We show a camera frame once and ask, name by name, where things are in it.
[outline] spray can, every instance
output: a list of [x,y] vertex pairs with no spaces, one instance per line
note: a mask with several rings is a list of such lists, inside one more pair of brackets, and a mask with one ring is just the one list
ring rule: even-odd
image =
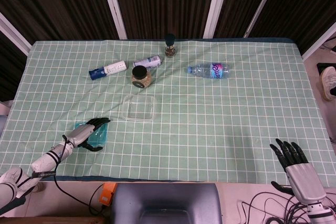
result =
[[133,62],[133,67],[135,66],[144,66],[147,69],[156,68],[161,65],[161,59],[159,55],[148,57],[147,59],[137,60]]
[[114,73],[118,73],[127,69],[125,61],[119,61],[105,67],[97,68],[89,71],[92,80],[96,80],[101,77],[109,76]]

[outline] transparent plastic tray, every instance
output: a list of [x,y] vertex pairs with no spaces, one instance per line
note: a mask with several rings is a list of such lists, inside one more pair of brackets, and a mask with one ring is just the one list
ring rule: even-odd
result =
[[151,122],[155,117],[154,97],[149,95],[126,95],[122,101],[122,118],[136,122]]

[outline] black lid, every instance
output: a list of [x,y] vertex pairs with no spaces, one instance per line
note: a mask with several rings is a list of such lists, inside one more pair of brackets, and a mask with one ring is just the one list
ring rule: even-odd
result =
[[132,74],[137,80],[142,80],[147,75],[147,68],[142,65],[135,66],[132,70]]
[[175,42],[175,35],[167,34],[166,36],[164,36],[164,40],[166,41],[167,46],[172,46]]

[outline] orange device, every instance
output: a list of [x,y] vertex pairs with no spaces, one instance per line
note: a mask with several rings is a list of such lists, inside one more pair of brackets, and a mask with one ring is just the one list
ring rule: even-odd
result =
[[117,183],[107,182],[103,184],[103,191],[100,194],[99,202],[105,206],[112,204],[114,192],[117,188]]

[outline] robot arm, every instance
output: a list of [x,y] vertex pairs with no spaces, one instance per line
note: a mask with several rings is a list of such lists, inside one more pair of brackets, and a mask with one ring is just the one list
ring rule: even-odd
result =
[[3,208],[11,201],[29,194],[42,178],[55,176],[56,171],[53,169],[70,156],[74,148],[83,147],[93,152],[100,151],[102,147],[95,148],[87,143],[88,137],[108,122],[110,122],[108,118],[91,119],[74,129],[67,137],[63,135],[64,142],[52,147],[49,152],[31,164],[33,174],[30,177],[18,167],[5,172],[0,177],[0,215],[11,210],[13,207],[6,208],[6,211]]
[[270,144],[270,147],[285,170],[291,189],[284,188],[276,182],[272,182],[272,185],[283,193],[295,196],[298,201],[307,205],[307,215],[311,223],[336,224],[335,213],[322,205],[326,191],[302,149],[296,143],[289,144],[279,139],[276,141],[281,151],[273,144]]

